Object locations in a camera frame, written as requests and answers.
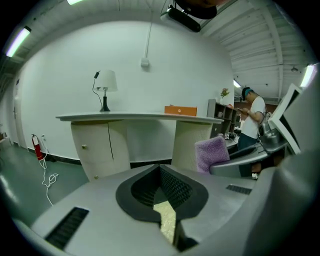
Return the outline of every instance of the flower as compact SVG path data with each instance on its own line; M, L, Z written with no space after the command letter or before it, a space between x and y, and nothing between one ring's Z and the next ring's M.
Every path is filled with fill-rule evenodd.
M227 96L229 93L230 92L229 92L228 88L223 88L220 96L223 98L223 97Z

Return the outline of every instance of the purple cushion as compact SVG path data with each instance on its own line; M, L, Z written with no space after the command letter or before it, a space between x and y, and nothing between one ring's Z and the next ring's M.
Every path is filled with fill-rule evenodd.
M215 163L230 160L225 139L221 136L198 141L194 146L196 167L200 173L208 173Z

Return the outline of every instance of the gray floor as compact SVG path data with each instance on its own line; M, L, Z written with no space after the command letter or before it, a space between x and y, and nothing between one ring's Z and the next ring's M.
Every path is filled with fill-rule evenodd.
M51 207L42 185L44 170L35 154L12 145L0 152L0 185L3 200L13 218L30 226L38 216ZM57 181L48 190L53 204L88 182L80 165L47 161L46 184L57 173Z

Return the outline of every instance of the black vent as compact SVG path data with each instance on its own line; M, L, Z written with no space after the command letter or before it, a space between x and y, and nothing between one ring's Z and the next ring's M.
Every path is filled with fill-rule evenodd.
M63 250L88 213L88 210L77 207L73 208L45 240L53 246Z
M190 185L176 178L164 169L160 169L161 188L173 209L182 205L191 196Z
M152 171L132 185L131 193L141 204L153 209L155 194L159 186L159 172Z
M245 195L249 195L250 192L251 192L251 188L246 188L246 187L242 187L242 186L235 186L235 185L228 185L226 187L227 190L231 190L231 191L234 191L234 192L238 192L238 193L241 193L241 194L245 194Z

